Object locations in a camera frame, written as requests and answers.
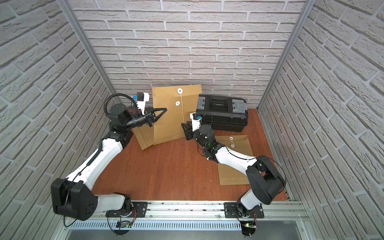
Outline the brown kraft file bag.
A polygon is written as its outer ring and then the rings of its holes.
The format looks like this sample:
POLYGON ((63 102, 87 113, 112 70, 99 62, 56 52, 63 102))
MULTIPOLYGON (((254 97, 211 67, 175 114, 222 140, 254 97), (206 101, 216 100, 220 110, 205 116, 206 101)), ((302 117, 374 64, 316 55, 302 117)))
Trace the brown kraft file bag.
POLYGON ((220 185, 248 185, 247 166, 256 161, 248 136, 219 136, 216 140, 224 145, 219 150, 220 185))
POLYGON ((149 114, 148 110, 142 114, 141 110, 135 108, 129 108, 129 117, 131 119, 126 123, 126 127, 133 130, 134 136, 136 137, 141 150, 145 150, 154 144, 154 130, 153 125, 137 126, 137 118, 139 115, 149 114))
POLYGON ((201 85, 153 88, 154 108, 167 112, 154 125, 154 144, 159 145, 185 136, 182 123, 190 120, 197 110, 201 85))

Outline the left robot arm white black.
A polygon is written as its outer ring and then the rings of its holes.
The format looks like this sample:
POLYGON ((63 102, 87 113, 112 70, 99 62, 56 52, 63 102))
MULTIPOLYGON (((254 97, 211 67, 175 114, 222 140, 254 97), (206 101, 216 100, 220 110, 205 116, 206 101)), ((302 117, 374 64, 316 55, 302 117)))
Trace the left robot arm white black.
POLYGON ((146 107, 147 101, 149 94, 142 92, 133 97, 117 93, 106 98, 103 111, 110 120, 109 131, 84 163, 66 178, 57 178, 51 184, 55 214, 79 221, 85 221, 95 213, 112 212, 118 217, 131 214, 130 195, 94 195, 92 189, 109 163, 129 144, 132 129, 144 125, 152 127, 167 112, 166 108, 146 107))

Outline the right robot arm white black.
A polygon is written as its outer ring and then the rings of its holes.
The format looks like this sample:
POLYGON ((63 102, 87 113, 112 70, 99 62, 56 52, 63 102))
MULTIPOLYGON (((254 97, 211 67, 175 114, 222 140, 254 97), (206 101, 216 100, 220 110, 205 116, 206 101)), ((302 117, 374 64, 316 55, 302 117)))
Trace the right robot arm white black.
POLYGON ((207 160, 229 166, 247 177, 251 189, 238 199, 235 207, 237 216, 249 217, 255 207, 269 205, 285 189, 287 181, 272 159, 266 156, 247 156, 231 150, 216 140, 209 125, 201 126, 188 121, 181 126, 186 140, 195 140, 207 160))

